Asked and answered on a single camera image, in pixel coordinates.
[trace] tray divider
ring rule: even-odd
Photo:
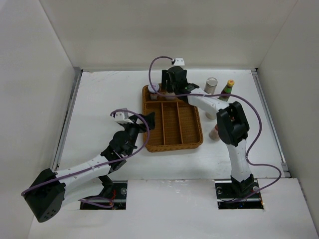
[[[163,143],[164,143],[164,145],[166,145],[166,142],[165,142],[164,106],[163,106],[163,102],[161,102],[160,106],[161,106],[161,123],[162,123],[162,128],[163,128]]]
[[[180,113],[179,113],[179,108],[178,108],[178,101],[176,102],[176,107],[177,107],[177,115],[178,115],[178,125],[179,125],[180,141],[181,141],[181,144],[184,144],[184,142],[183,142],[183,135],[182,135],[182,132],[181,132],[181,125],[180,125]]]

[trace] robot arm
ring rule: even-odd
[[[180,66],[162,70],[162,86],[173,89],[176,95],[200,94],[201,96],[182,96],[179,99],[211,115],[217,115],[218,134],[229,152],[232,188],[238,197],[243,197],[254,186],[254,177],[245,157],[249,125],[243,108],[239,102],[229,104],[202,96],[208,94],[198,85],[188,83],[186,74],[187,71]]]
[[[155,113],[147,116],[140,115],[147,122],[149,129],[155,128]],[[42,223],[55,216],[61,207],[68,203],[78,201],[90,196],[107,194],[111,191],[113,182],[107,176],[126,163],[125,160],[112,161],[128,156],[133,153],[137,137],[139,133],[147,131],[146,126],[137,124],[138,117],[131,116],[125,112],[117,112],[115,122],[124,127],[124,130],[114,134],[109,146],[96,157],[91,160],[67,168],[52,172],[51,169],[43,170],[31,187],[44,183],[49,180],[61,178],[55,182],[46,184],[24,194],[24,199],[30,206],[37,220]]]

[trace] yellow bottle cap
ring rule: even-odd
[[[235,81],[234,80],[229,80],[227,81],[227,85],[228,86],[233,86],[235,84]]]

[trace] white wall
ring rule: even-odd
[[[40,0],[74,66],[258,67],[296,0]]]
[[[20,193],[48,167],[74,71],[37,0],[0,0],[0,238],[27,238]]]
[[[319,1],[299,0],[259,68],[292,176],[319,231]]]

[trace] bolt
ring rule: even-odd
[[[223,193],[222,187],[217,187],[216,192],[217,192],[217,194],[222,194]]]
[[[259,187],[257,187],[257,186],[254,186],[254,187],[253,187],[253,191],[254,191],[254,192],[256,192],[256,191],[258,191],[258,190],[259,190]]]
[[[127,194],[128,190],[126,188],[121,188],[121,194],[125,195]]]

